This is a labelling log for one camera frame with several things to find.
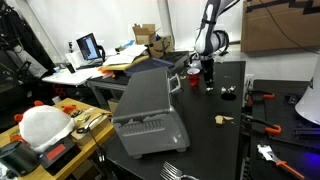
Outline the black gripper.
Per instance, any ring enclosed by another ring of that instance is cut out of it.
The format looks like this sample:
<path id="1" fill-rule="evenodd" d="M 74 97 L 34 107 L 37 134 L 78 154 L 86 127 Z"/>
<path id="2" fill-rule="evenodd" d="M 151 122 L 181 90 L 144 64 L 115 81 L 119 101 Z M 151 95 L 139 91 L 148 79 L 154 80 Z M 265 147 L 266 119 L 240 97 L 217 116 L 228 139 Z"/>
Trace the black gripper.
<path id="1" fill-rule="evenodd" d="M 209 87 L 209 81 L 207 80 L 213 79 L 213 64 L 213 60 L 205 60 L 201 62 L 206 87 Z M 210 84 L 211 88 L 214 87 L 214 83 L 214 80 L 212 80 Z"/>

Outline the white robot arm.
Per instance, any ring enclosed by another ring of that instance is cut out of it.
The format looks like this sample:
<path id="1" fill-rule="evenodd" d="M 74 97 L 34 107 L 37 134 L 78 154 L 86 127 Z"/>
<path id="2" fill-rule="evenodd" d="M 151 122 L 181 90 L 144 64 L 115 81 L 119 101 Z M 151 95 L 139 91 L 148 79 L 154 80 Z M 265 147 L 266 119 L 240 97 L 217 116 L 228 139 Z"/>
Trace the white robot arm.
<path id="1" fill-rule="evenodd" d="M 224 30 L 216 30 L 218 17 L 228 11 L 239 0 L 207 0 L 200 27 L 195 40 L 195 50 L 199 55 L 204 70 L 206 90 L 213 89 L 213 54 L 224 47 L 229 47 L 229 37 Z M 320 59 L 302 98 L 295 105 L 295 111 L 304 119 L 320 124 Z"/>

